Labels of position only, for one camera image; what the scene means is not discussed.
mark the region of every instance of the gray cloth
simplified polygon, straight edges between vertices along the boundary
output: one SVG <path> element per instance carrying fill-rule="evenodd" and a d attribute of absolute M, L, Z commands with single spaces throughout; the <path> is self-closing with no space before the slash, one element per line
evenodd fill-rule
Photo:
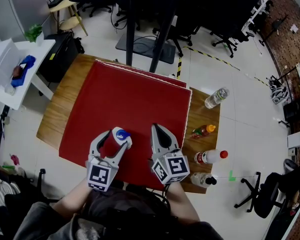
<path fill-rule="evenodd" d="M 75 214 L 70 222 L 65 221 L 49 205 L 37 202 L 24 218 L 14 240 L 102 239 L 105 227 L 94 221 L 102 221 L 108 208 L 121 211 L 137 208 L 143 214 L 154 214 L 155 210 L 145 198 L 117 188 L 110 188 L 107 192 L 91 192 L 82 214 Z M 189 239 L 222 240 L 206 222 L 190 225 Z"/>

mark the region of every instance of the wooden table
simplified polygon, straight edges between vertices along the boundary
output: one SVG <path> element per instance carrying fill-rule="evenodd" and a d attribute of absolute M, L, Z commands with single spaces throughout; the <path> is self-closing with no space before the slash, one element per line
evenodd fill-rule
<path fill-rule="evenodd" d="M 52 100 L 43 115 L 43 119 L 36 136 L 57 150 L 59 150 L 71 110 L 95 59 L 114 63 L 107 59 L 79 54 L 57 87 Z M 195 172 L 210 173 L 212 166 L 210 164 L 196 164 L 194 157 L 197 152 L 213 150 L 216 148 L 220 106 L 213 109 L 207 109 L 205 107 L 205 99 L 208 95 L 199 90 L 191 89 L 192 99 L 182 152 L 188 158 L 191 174 Z M 194 139 L 191 137 L 193 129 L 207 124 L 213 124 L 216 126 L 214 133 L 200 139 Z M 181 183 L 184 190 L 186 192 L 205 194 L 205 188 L 195 186 L 191 183 L 191 174 Z"/>
<path fill-rule="evenodd" d="M 77 10 L 75 8 L 75 2 L 69 1 L 69 0 L 63 0 L 61 3 L 59 3 L 57 6 L 54 6 L 52 8 L 50 8 L 50 13 L 55 13 L 56 12 L 56 27 L 57 27 L 57 33 L 59 33 L 59 29 L 61 30 L 69 30 L 74 28 L 76 25 L 80 24 L 80 26 L 82 27 L 84 33 L 86 35 L 88 35 L 84 24 L 81 21 L 81 17 L 79 17 Z M 60 10 L 68 8 L 69 13 L 70 13 L 70 18 L 65 20 L 61 26 L 60 26 Z"/>

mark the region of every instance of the white tile floor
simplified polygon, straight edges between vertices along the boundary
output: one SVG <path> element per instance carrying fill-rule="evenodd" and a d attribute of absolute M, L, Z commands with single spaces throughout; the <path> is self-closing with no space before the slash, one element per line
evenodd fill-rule
<path fill-rule="evenodd" d="M 92 18 L 88 17 L 88 13 L 81 16 L 89 36 L 85 36 L 80 27 L 74 29 L 75 35 L 82 37 L 85 53 L 124 63 L 125 52 L 116 50 L 115 46 L 126 30 L 116 33 L 110 22 L 110 13 L 105 10 L 97 11 Z M 135 34 L 152 35 L 154 25 L 141 22 L 141 31 Z M 221 104 L 217 140 L 217 148 L 228 150 L 229 156 L 213 165 L 212 173 L 217 178 L 217 185 L 211 186 L 205 195 L 188 195 L 200 218 L 211 223 L 225 240 L 263 238 L 272 214 L 262 219 L 254 212 L 246 213 L 249 203 L 234 209 L 234 204 L 249 193 L 240 179 L 246 177 L 253 183 L 255 172 L 259 171 L 263 182 L 271 172 L 283 171 L 283 160 L 288 156 L 287 129 L 278 124 L 278 120 L 284 118 L 283 109 L 272 103 L 269 88 L 253 79 L 257 77 L 265 82 L 266 77 L 278 76 L 269 52 L 258 39 L 257 35 L 254 41 L 240 43 L 231 59 L 223 45 L 211 45 L 217 38 L 208 30 L 201 28 L 192 36 L 194 49 L 230 62 L 241 71 L 188 49 L 183 51 L 180 78 L 188 86 L 208 94 L 223 86 L 230 90 L 230 96 Z M 159 62 L 156 73 L 166 76 L 176 74 L 178 62 L 177 55 L 171 65 Z M 149 70 L 150 64 L 150 58 L 133 55 L 134 67 Z M 43 191 L 61 197 L 85 177 L 86 170 L 59 158 L 57 150 L 36 138 L 48 102 L 31 86 L 24 108 L 9 112 L 11 123 L 6 126 L 0 163 L 11 163 L 9 154 L 15 154 L 30 176 L 38 175 L 40 168 L 45 168 Z M 228 179 L 231 170 L 232 176 L 237 177 L 236 181 Z"/>

